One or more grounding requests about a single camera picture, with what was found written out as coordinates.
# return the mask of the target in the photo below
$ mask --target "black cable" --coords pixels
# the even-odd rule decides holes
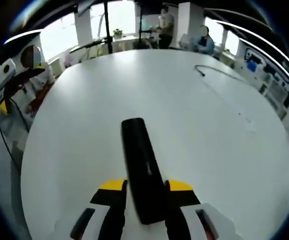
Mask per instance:
[[[242,80],[242,79],[240,79],[240,78],[238,78],[238,77],[232,76],[232,75],[226,73],[225,71],[219,70],[219,69],[217,69],[217,68],[215,68],[215,67],[213,67],[213,66],[202,65],[202,64],[197,64],[197,65],[195,65],[195,66],[194,66],[194,69],[197,70],[203,77],[204,77],[206,74],[203,73],[201,70],[199,70],[198,67],[204,67],[204,68],[208,68],[208,69],[213,69],[213,70],[215,70],[215,71],[217,71],[217,72],[219,72],[219,73],[222,73],[222,74],[224,74],[224,75],[227,75],[228,77],[230,77],[230,78],[232,78],[232,79],[238,80],[238,81],[240,81],[240,82],[243,82],[244,84],[247,84],[247,85],[251,86],[251,84],[249,84],[249,83],[246,82],[245,80]]]
[[[27,133],[29,133],[29,131],[30,131],[29,126],[28,126],[28,124],[27,124],[27,122],[25,120],[25,117],[24,117],[23,113],[20,111],[19,106],[16,104],[16,102],[12,98],[10,98],[10,101],[14,103],[18,113],[20,114],[20,117],[21,117],[21,120],[23,122],[24,128],[27,131]]]
[[[5,139],[5,137],[4,137],[4,133],[3,133],[2,129],[1,129],[1,127],[0,127],[0,134],[1,134],[1,137],[2,137],[2,140],[3,140],[3,143],[4,143],[5,147],[6,147],[6,150],[8,151],[8,153],[9,153],[9,155],[10,155],[10,158],[11,158],[11,160],[12,160],[12,162],[13,162],[16,170],[18,171],[18,173],[19,173],[19,175],[20,175],[21,169],[18,167],[18,165],[17,165],[17,163],[16,163],[16,160],[14,159],[13,155],[12,155],[11,152],[10,152],[10,149],[9,149],[9,147],[8,147],[8,145],[7,145],[7,142],[6,142],[6,139]]]

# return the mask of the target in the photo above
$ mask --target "blue shirt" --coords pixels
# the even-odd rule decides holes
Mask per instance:
[[[199,52],[202,54],[207,54],[207,55],[214,54],[215,43],[214,43],[213,39],[209,36],[206,39],[205,46],[203,46],[203,45],[200,45],[201,38],[203,38],[203,37],[199,36],[199,37],[193,37],[192,38],[191,43],[192,43],[193,51]]]

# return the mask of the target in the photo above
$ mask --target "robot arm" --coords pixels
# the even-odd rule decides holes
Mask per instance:
[[[160,225],[167,232],[164,240],[242,240],[229,218],[200,203],[192,186],[163,182],[143,119],[128,119],[121,126],[128,179],[102,184],[91,200],[57,222],[50,240],[134,240],[143,231],[125,226],[126,206],[131,204],[127,191],[132,193],[139,228],[164,222]],[[147,239],[157,239],[156,228],[143,230],[152,235]]]
[[[10,98],[26,84],[30,78],[45,71],[40,65],[36,68],[28,68],[17,71],[14,61],[9,58],[0,65],[0,109],[5,115],[11,112]]]

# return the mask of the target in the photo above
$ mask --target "wall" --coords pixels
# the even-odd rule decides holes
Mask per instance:
[[[204,9],[198,5],[190,3],[189,29],[188,36],[198,36],[200,26],[205,24]]]
[[[90,43],[93,39],[91,32],[90,10],[85,11],[80,17],[74,15],[75,30],[78,38],[78,44],[83,45]]]
[[[173,39],[170,44],[171,47],[176,47],[177,42],[179,42],[177,35],[178,35],[178,7],[175,6],[169,6],[169,13],[174,17],[174,29],[173,29]]]
[[[259,56],[261,56],[265,62],[269,65],[272,66],[272,68],[281,75],[283,81],[285,81],[285,89],[287,91],[289,91],[289,78],[285,75],[285,73],[278,68],[271,60],[269,60],[265,55],[263,55],[261,52],[257,51],[256,49],[252,48],[251,46],[246,45],[245,43],[243,43],[242,41],[239,41],[239,45],[238,45],[238,51],[236,54],[237,58],[241,58],[243,59],[245,57],[245,52],[247,49],[252,49],[255,53],[257,53]]]
[[[219,48],[220,52],[222,52],[223,50],[225,50],[227,37],[228,37],[228,30],[223,29],[222,42],[221,42],[220,48]]]
[[[183,34],[188,38],[199,35],[200,26],[205,24],[204,9],[190,2],[178,5],[178,31],[176,41],[179,42]]]
[[[183,2],[178,5],[178,31],[176,41],[179,42],[183,34],[188,34],[189,29],[190,2]]]

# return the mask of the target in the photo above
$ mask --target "potted plant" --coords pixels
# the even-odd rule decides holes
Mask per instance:
[[[123,31],[117,28],[116,30],[113,31],[113,37],[115,39],[121,39],[123,37]]]

